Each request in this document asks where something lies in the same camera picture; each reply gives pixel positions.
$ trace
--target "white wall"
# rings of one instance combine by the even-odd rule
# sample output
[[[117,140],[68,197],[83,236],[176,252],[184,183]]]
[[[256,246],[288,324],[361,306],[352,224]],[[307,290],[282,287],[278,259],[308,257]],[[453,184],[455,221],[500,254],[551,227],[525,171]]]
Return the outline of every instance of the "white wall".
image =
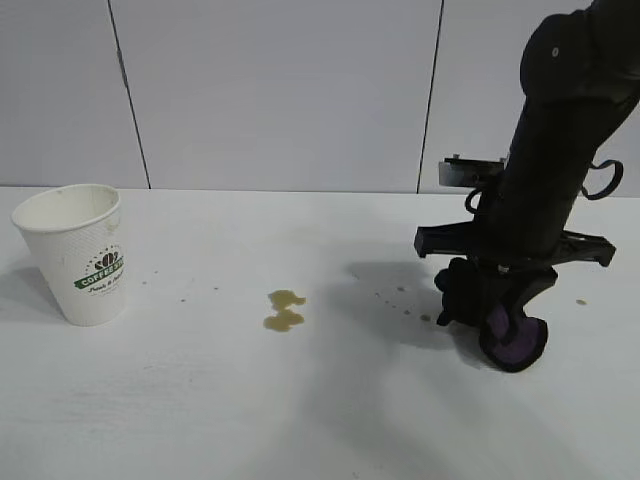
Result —
[[[415,192],[439,0],[114,0],[154,187]]]
[[[506,156],[524,94],[519,68],[522,51],[542,19],[585,8],[590,0],[445,0],[435,71],[421,192],[438,187],[437,164],[463,158]],[[617,195],[640,194],[640,110],[615,133],[596,157],[625,162]],[[592,188],[611,172],[590,173]]]
[[[146,187],[104,0],[0,0],[0,184]]]
[[[113,2],[154,187],[415,191],[440,0]],[[422,192],[445,156],[506,154],[531,32],[589,3],[445,0]],[[106,0],[0,0],[1,185],[146,186],[116,53]],[[618,194],[639,131],[598,155]]]

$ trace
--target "paper cup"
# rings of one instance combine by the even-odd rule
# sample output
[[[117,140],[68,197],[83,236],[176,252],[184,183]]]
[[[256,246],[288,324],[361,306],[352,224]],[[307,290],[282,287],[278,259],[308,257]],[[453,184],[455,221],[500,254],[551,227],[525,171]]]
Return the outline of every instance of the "paper cup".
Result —
[[[93,326],[125,306],[120,196],[105,185],[70,185],[19,205],[13,223],[67,320]]]

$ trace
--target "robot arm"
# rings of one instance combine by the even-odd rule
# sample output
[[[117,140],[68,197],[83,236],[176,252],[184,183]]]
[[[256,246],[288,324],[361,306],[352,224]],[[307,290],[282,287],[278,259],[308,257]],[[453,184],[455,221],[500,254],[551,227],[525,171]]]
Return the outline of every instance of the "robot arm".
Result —
[[[506,165],[445,162],[477,187],[467,199],[473,221],[420,227],[415,241],[421,257],[466,257],[436,277],[438,323],[479,328],[482,350],[510,372],[544,350],[546,323],[523,308],[555,283],[553,265],[607,266],[615,253],[604,238],[563,229],[598,148],[640,100],[640,1],[595,0],[548,17],[527,44],[520,76],[526,101]]]

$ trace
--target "white table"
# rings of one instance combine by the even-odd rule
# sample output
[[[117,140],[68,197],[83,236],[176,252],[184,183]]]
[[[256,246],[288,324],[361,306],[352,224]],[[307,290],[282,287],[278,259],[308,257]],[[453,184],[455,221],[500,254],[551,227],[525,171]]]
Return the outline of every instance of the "white table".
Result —
[[[0,189],[0,218],[36,191]],[[0,224],[1,479],[638,478],[640,200],[579,202],[571,228],[618,254],[558,269],[529,308],[546,353],[517,375],[419,318],[448,259],[418,259],[415,228],[465,219],[461,197],[123,202],[129,308],[95,328],[65,323]],[[287,333],[263,326],[278,289],[308,299]]]

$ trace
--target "liquid puddle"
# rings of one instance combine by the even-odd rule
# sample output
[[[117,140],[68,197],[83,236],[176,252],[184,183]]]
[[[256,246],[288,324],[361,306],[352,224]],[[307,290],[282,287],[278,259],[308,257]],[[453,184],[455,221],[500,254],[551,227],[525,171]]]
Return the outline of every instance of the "liquid puddle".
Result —
[[[264,326],[276,332],[288,332],[294,325],[300,325],[304,322],[304,317],[299,313],[289,310],[292,305],[304,305],[307,299],[298,297],[291,290],[277,290],[269,294],[271,300],[271,308],[276,315],[264,319]]]

